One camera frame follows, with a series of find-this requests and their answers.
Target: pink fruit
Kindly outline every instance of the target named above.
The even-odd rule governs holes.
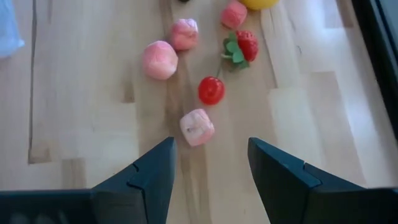
[[[145,48],[143,66],[145,73],[159,80],[170,78],[177,70],[178,57],[173,47],[158,40]]]
[[[221,22],[230,29],[237,29],[247,15],[248,9],[237,0],[232,0],[221,13]]]
[[[203,109],[196,109],[180,120],[181,131],[191,146],[206,143],[214,135],[215,129]]]
[[[198,24],[194,19],[179,19],[172,27],[170,42],[175,50],[189,50],[198,44]]]

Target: strawberry leaves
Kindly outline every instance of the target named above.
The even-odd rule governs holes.
[[[241,70],[249,66],[249,62],[244,59],[243,52],[238,45],[238,38],[234,32],[229,33],[228,38],[223,41],[224,53],[221,57],[232,62],[235,69]]]

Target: pink peach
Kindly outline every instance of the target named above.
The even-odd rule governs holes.
[[[221,22],[230,29],[237,29],[247,15],[248,9],[237,0],[232,0],[221,13]]]
[[[186,114],[180,120],[180,128],[191,146],[199,146],[206,143],[215,132],[213,123],[203,109],[196,109]]]
[[[198,44],[198,24],[194,19],[179,19],[172,27],[170,42],[175,50],[189,50]]]
[[[145,48],[143,66],[148,76],[166,80],[175,73],[177,64],[177,54],[169,43],[158,40]]]

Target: strawberry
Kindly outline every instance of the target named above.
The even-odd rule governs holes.
[[[238,38],[239,48],[242,50],[244,59],[248,62],[256,59],[259,51],[259,44],[256,36],[248,30],[236,31],[236,37]]]

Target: yellow lemon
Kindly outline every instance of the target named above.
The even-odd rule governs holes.
[[[241,2],[252,10],[260,10],[273,6],[279,0],[241,0]]]

